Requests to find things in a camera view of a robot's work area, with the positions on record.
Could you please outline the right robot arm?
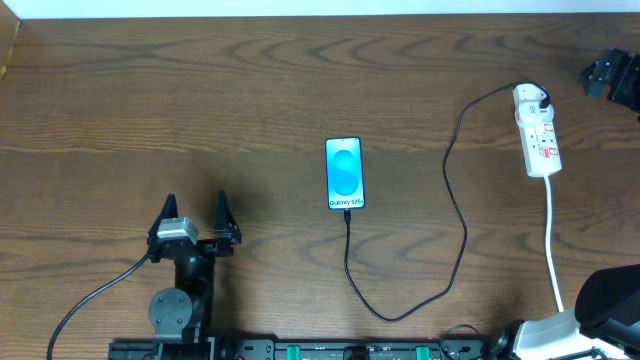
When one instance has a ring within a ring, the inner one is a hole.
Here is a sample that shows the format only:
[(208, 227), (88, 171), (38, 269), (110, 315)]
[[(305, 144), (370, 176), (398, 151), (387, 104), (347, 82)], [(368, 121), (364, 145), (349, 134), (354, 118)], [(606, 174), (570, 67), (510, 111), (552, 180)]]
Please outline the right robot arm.
[[(639, 108), (639, 56), (605, 50), (579, 74), (585, 93)], [(523, 80), (513, 84), (515, 121), (528, 176), (544, 182), (562, 168), (548, 92)], [(551, 244), (553, 202), (546, 202), (544, 250), (557, 314), (543, 320), (517, 321), (505, 329), (490, 353), (492, 359), (636, 359), (639, 356), (639, 267), (598, 270), (588, 277), (573, 307), (564, 306)]]

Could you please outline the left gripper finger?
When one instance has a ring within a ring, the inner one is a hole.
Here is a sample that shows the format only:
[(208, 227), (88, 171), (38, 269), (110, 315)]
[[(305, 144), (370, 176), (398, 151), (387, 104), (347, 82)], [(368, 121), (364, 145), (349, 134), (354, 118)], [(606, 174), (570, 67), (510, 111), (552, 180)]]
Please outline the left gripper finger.
[(214, 232), (220, 238), (229, 240), (241, 239), (241, 230), (232, 214), (226, 192), (223, 190), (218, 192)]
[(174, 194), (169, 194), (163, 205), (162, 210), (154, 221), (153, 225), (149, 229), (150, 236), (156, 236), (160, 227), (161, 221), (165, 219), (173, 219), (178, 217), (177, 201)]

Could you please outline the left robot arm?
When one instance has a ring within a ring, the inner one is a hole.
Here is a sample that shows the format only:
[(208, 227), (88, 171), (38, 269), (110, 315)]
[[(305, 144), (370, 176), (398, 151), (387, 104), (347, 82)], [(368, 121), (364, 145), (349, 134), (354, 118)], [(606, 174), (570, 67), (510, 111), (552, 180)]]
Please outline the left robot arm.
[(178, 215), (177, 200), (167, 196), (149, 229), (147, 255), (151, 262), (171, 260), (175, 281), (156, 293), (149, 304), (154, 328), (154, 350), (147, 359), (212, 359), (213, 341), (204, 335), (211, 321), (214, 298), (214, 266), (218, 257), (234, 254), (242, 234), (231, 212), (226, 193), (217, 196), (214, 237), (201, 240), (187, 217)]

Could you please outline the blue Galaxy smartphone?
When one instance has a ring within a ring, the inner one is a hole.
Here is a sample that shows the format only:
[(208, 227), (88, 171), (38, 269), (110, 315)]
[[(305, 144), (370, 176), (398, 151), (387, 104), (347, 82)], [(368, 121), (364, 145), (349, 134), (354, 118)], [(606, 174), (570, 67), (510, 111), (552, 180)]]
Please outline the blue Galaxy smartphone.
[(328, 208), (364, 208), (366, 200), (360, 138), (327, 139), (325, 160)]

